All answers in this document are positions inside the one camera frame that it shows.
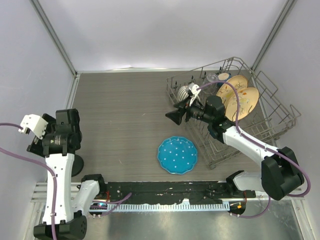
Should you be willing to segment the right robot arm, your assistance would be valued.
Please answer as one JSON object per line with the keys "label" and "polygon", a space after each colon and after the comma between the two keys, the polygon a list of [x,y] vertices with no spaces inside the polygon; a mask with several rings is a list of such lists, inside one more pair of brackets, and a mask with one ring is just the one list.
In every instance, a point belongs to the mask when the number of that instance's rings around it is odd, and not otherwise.
{"label": "right robot arm", "polygon": [[233,198],[243,191],[265,192],[274,200],[285,196],[294,197],[292,192],[303,184],[307,184],[305,196],[311,189],[311,181],[299,166],[293,150],[288,147],[279,149],[264,143],[247,134],[236,123],[225,116],[225,106],[220,97],[212,95],[206,99],[205,105],[191,102],[191,98],[176,103],[175,110],[166,113],[166,117],[177,125],[182,119],[190,118],[207,123],[209,134],[219,142],[231,146],[259,167],[259,172],[237,171],[227,178],[226,193]]}

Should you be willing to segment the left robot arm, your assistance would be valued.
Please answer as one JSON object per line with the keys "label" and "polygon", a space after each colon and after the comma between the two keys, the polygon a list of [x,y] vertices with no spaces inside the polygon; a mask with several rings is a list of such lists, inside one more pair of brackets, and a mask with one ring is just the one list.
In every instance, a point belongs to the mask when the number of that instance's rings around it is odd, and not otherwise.
{"label": "left robot arm", "polygon": [[47,114],[25,115],[20,125],[24,131],[34,133],[49,167],[45,212],[42,222],[33,228],[34,237],[39,240],[84,239],[91,203],[102,199],[107,188],[101,174],[85,175],[76,197],[71,196],[72,168],[82,141],[78,110],[58,110],[55,118]]}

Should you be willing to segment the black phone stand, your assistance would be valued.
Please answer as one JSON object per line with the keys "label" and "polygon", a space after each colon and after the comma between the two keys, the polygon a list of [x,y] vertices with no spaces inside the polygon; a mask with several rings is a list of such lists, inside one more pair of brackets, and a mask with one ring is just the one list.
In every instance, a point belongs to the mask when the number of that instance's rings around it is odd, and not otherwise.
{"label": "black phone stand", "polygon": [[75,155],[74,156],[74,161],[72,164],[72,169],[71,169],[71,176],[75,177],[77,176],[84,168],[84,160],[81,156]]}

